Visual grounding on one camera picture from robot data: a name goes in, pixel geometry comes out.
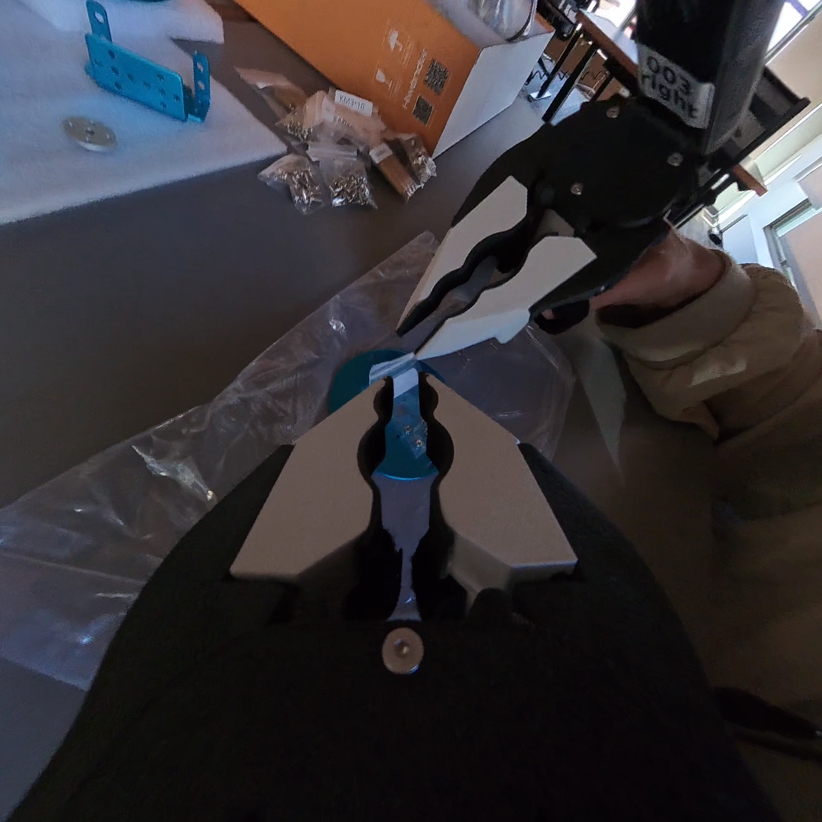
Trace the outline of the perforated blue U bracket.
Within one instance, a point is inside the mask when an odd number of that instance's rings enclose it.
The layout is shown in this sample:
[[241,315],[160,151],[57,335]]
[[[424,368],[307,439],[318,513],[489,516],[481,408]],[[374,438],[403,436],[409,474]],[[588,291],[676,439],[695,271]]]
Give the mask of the perforated blue U bracket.
[[95,1],[86,2],[90,33],[86,34],[86,74],[97,86],[180,122],[206,120],[211,108],[211,68],[207,56],[192,57],[192,86],[178,72],[163,67],[112,41],[108,14]]

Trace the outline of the bubble wrap packet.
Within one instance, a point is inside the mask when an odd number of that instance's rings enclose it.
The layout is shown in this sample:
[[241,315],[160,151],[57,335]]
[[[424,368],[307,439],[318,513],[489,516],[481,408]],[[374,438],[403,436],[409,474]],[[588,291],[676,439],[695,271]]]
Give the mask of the bubble wrap packet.
[[535,22],[537,1],[466,1],[467,9],[506,42],[527,37]]

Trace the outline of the small clear screw bag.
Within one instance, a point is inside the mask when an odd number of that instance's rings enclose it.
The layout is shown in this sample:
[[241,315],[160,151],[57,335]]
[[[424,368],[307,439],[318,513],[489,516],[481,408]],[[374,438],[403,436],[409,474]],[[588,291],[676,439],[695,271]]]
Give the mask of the small clear screw bag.
[[417,361],[407,354],[373,365],[369,383],[390,378],[393,386],[393,410],[386,427],[386,441],[405,458],[420,460],[426,456],[427,425],[420,409]]

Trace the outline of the orange cardboard box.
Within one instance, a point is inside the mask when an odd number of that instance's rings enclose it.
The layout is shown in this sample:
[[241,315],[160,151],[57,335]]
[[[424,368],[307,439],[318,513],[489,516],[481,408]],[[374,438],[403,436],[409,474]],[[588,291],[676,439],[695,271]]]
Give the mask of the orange cardboard box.
[[509,108],[554,30],[513,2],[499,33],[480,2],[239,1],[333,86],[375,104],[438,157]]

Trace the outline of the teal round metal plate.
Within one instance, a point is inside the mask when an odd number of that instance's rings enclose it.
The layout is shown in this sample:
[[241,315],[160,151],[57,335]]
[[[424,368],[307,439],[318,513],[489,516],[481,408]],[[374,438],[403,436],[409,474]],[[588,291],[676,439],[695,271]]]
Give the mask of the teal round metal plate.
[[[387,363],[402,354],[395,348],[379,348],[350,358],[337,371],[328,399],[333,414],[370,384],[374,366]],[[426,453],[427,427],[420,414],[418,386],[394,399],[392,418],[385,427],[385,457],[375,474],[400,481],[415,481],[437,474],[437,468]]]

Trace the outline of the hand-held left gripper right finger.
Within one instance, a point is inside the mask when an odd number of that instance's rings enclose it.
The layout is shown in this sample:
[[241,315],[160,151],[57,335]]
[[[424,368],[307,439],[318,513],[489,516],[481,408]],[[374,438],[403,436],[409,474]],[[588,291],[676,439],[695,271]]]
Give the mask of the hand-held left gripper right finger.
[[577,556],[519,441],[433,375],[420,377],[418,394],[437,473],[417,591],[451,579],[467,593],[511,592],[572,574]]

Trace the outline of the wood-edged table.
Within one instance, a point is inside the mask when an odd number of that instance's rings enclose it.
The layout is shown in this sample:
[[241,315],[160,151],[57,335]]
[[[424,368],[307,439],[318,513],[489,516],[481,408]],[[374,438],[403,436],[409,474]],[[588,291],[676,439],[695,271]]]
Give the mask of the wood-edged table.
[[526,82],[529,98],[545,103],[542,118],[558,122],[570,105],[632,96],[638,53],[634,13],[617,26],[596,14],[602,2],[539,2],[537,21],[554,29],[546,51]]

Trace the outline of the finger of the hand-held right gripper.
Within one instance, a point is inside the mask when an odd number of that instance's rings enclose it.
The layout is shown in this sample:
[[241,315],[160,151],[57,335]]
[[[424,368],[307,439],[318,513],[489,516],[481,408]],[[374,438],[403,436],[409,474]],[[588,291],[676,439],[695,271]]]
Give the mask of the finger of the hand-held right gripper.
[[445,356],[492,338],[510,341],[529,323],[539,301],[596,258],[580,238],[541,239],[511,279],[483,290],[467,308],[440,323],[416,349],[416,359]]
[[435,313],[484,262],[493,260],[499,271],[512,271],[523,259],[532,229],[529,190],[508,177],[451,226],[409,299],[397,334],[408,334]]

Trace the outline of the white foam sheet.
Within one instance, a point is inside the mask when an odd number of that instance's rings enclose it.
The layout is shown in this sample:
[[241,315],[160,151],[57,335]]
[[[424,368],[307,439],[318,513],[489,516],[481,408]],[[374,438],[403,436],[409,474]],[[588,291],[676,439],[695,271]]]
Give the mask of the white foam sheet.
[[[285,153],[282,139],[218,81],[204,122],[180,122],[101,89],[86,74],[86,21],[61,31],[2,2],[2,224],[193,179]],[[118,148],[69,140],[65,118],[112,129]]]

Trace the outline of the person's right forearm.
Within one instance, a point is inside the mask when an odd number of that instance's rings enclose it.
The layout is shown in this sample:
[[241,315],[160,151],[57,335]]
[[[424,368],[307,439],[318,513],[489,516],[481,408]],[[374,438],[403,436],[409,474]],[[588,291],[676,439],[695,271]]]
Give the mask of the person's right forearm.
[[716,276],[672,305],[650,295],[601,307],[597,323],[662,417],[714,442],[717,502],[742,521],[799,519],[820,526],[820,329],[790,282],[760,265],[705,252]]

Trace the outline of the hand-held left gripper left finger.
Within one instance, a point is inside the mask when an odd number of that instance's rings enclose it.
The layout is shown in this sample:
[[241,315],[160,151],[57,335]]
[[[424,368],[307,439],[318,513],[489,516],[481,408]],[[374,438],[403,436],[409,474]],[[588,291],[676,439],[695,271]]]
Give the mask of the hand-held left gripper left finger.
[[374,493],[361,468],[366,435],[384,432],[393,403],[385,379],[300,437],[250,529],[230,575],[241,581],[352,584],[356,543],[372,522]]

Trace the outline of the pile of small hardware bags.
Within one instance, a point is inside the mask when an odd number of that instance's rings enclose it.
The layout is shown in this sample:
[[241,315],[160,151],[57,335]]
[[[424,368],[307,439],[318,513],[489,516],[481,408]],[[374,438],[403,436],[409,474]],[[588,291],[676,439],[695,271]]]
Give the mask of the pile of small hardware bags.
[[301,214],[324,207],[375,209],[372,172],[404,202],[437,177],[416,133],[398,132],[370,101],[334,87],[309,95],[283,74],[235,69],[276,115],[289,150],[258,173]]

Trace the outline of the small silver round hub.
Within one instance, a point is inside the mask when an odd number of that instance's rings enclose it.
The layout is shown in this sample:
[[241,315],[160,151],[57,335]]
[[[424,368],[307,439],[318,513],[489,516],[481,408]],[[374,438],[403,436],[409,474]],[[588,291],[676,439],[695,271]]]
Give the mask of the small silver round hub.
[[61,125],[65,136],[85,150],[108,153],[118,148],[114,131],[101,122],[71,116],[63,119]]

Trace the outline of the clear plastic bag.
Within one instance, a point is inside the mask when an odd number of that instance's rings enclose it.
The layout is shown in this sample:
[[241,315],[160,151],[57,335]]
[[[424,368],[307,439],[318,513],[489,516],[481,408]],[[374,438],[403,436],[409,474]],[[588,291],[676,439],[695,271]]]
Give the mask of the clear plastic bag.
[[424,232],[283,334],[211,401],[2,509],[2,661],[83,691],[140,589],[194,524],[330,412],[340,368],[399,348],[437,250]]

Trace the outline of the person's right hand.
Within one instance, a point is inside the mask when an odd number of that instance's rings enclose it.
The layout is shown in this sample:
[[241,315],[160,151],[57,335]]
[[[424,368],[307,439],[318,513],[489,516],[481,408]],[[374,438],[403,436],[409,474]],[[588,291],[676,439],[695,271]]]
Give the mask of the person's right hand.
[[651,323],[709,291],[724,270],[719,253],[670,229],[613,288],[592,298],[590,309],[614,325]]

